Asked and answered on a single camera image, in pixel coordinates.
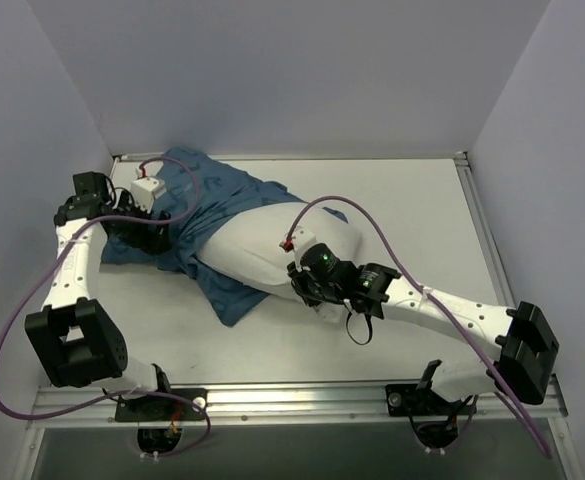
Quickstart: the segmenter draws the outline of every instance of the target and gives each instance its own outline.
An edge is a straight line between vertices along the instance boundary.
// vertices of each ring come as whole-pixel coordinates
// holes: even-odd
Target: purple cable
[[[417,292],[419,292],[421,295],[425,295],[428,300],[430,300],[434,305],[436,305],[436,307],[450,320],[450,322],[452,322],[452,325],[454,325],[454,327],[459,331],[459,334],[468,343],[468,345],[470,345],[472,350],[474,350],[474,352],[478,355],[478,357],[481,359],[481,361],[485,364],[485,366],[487,367],[488,371],[490,372],[490,374],[492,375],[494,380],[497,382],[497,384],[501,387],[503,392],[505,392],[505,395],[510,399],[510,401],[514,405],[513,407],[511,407],[508,403],[506,403],[506,406],[508,408],[510,408],[511,411],[514,411],[514,409],[517,410],[517,412],[520,415],[520,416],[516,416],[517,420],[519,420],[521,422],[523,427],[525,427],[525,429],[528,431],[528,433],[533,438],[535,443],[539,446],[539,449],[541,450],[541,453],[543,454],[543,456],[546,457],[548,460],[551,460],[552,459],[552,449],[550,448],[550,445],[548,444],[547,440],[543,436],[543,433],[539,430],[539,428],[537,427],[534,420],[532,419],[532,417],[530,416],[528,411],[525,409],[525,407],[523,406],[521,401],[518,398],[516,398],[516,394],[514,393],[512,388],[510,388],[510,386],[507,384],[505,379],[501,376],[501,374],[498,372],[498,370],[494,367],[490,358],[481,349],[480,345],[472,338],[472,336],[465,331],[465,329],[463,328],[461,323],[456,319],[456,317],[450,311],[450,309],[448,309],[438,298],[436,298],[431,293],[424,293],[423,285],[420,285],[416,281],[416,279],[410,274],[410,272],[408,272],[408,270],[399,261],[397,256],[394,254],[394,250],[392,250],[390,243],[388,242],[387,238],[385,237],[385,234],[381,230],[381,227],[379,226],[379,224],[376,223],[374,218],[372,218],[372,216],[361,205],[354,202],[353,200],[350,200],[349,198],[341,197],[338,195],[328,195],[325,197],[317,198],[316,200],[313,200],[312,202],[308,203],[303,208],[303,210],[301,210],[299,212],[299,215],[294,219],[294,222],[292,222],[292,226],[290,227],[290,230],[288,231],[287,240],[290,241],[292,239],[292,234],[294,232],[294,229],[297,227],[297,225],[301,221],[301,218],[303,218],[303,215],[305,215],[308,212],[308,210],[310,210],[310,208],[312,208],[313,206],[315,206],[318,203],[329,201],[329,200],[336,200],[339,202],[347,203],[348,205],[351,205],[354,208],[356,208],[359,212],[361,212],[363,214],[363,216],[365,216],[365,218],[368,219],[368,221],[370,222],[372,227],[374,227],[374,230],[376,230],[376,233],[379,235],[381,242],[383,242],[383,245],[385,246],[385,249],[387,250],[388,254],[390,255],[390,258],[392,259],[392,261],[394,262],[396,267],[399,269],[399,271],[403,274],[405,279],[410,283],[410,285],[412,285],[412,287],[414,287],[414,289],[416,289]]]
[[[57,257],[56,261],[54,262],[54,265],[52,265],[52,267],[50,267],[43,274],[41,279],[34,285],[34,287],[25,294],[23,299],[19,302],[17,307],[10,314],[10,317],[9,317],[7,323],[3,326],[3,330],[1,330],[1,333],[0,333],[0,355],[1,355],[1,349],[3,348],[3,344],[5,343],[5,339],[8,336],[10,328],[12,328],[12,326],[14,325],[14,322],[19,317],[21,310],[23,310],[23,308],[28,303],[28,301],[30,301],[30,299],[43,286],[43,284],[50,277],[52,277],[54,275],[54,272],[56,272],[57,269],[60,268],[60,266],[63,264],[63,261],[68,256],[68,253],[70,253],[70,250],[74,246],[74,243],[75,243],[74,240],[77,240],[83,234],[83,232],[86,231],[88,228],[95,225],[96,223],[108,222],[108,221],[126,221],[126,222],[131,222],[131,223],[142,223],[145,225],[169,225],[171,223],[180,222],[181,220],[187,218],[194,211],[194,209],[196,208],[196,206],[199,203],[200,189],[199,189],[199,182],[198,182],[196,176],[194,175],[194,173],[192,173],[192,170],[190,170],[190,168],[187,165],[185,165],[183,162],[181,162],[180,160],[177,160],[175,158],[170,158],[170,157],[151,158],[151,159],[146,160],[145,162],[141,163],[140,168],[143,169],[143,167],[146,164],[148,164],[150,162],[158,162],[158,161],[175,163],[175,164],[179,165],[181,168],[183,168],[186,172],[188,172],[188,175],[190,176],[190,178],[192,179],[192,183],[194,184],[194,190],[195,190],[195,201],[190,206],[190,208],[188,208],[187,211],[183,212],[182,214],[177,215],[176,217],[168,219],[168,220],[144,220],[141,218],[126,217],[126,216],[122,216],[122,215],[106,215],[104,217],[94,218],[94,219],[86,222],[72,236],[72,239],[68,241],[66,247],[61,251],[61,253]],[[116,392],[116,393],[113,393],[112,395],[115,396],[115,395],[122,394],[122,393],[124,394],[124,393],[129,393],[129,392]],[[172,398],[174,400],[178,400],[178,401],[187,403],[188,405],[191,403],[186,399],[183,399],[183,398],[178,397],[176,395],[169,395],[167,393],[147,392],[147,394],[155,396],[155,397]],[[87,402],[80,403],[80,404],[74,405],[72,407],[64,408],[62,410],[58,410],[56,412],[48,412],[48,413],[40,413],[40,414],[27,414],[27,413],[15,412],[14,410],[10,409],[7,405],[5,405],[0,399],[0,411],[9,417],[16,418],[17,420],[46,420],[48,418],[54,418],[54,417],[59,417],[61,415],[65,415],[66,413],[76,412],[77,410],[81,410],[82,408],[89,407],[91,405],[94,405],[95,403],[102,402],[103,400],[110,398],[110,396],[111,396],[110,394],[103,395],[101,397],[94,398],[94,399],[89,400]],[[209,430],[210,419],[207,418],[207,414],[204,411],[202,411],[198,407],[196,407],[196,408],[206,418],[206,421],[208,422],[208,430]],[[203,435],[201,437],[201,439],[199,441],[195,442],[195,444],[198,444],[206,436],[207,436],[207,432],[205,433],[205,435]]]

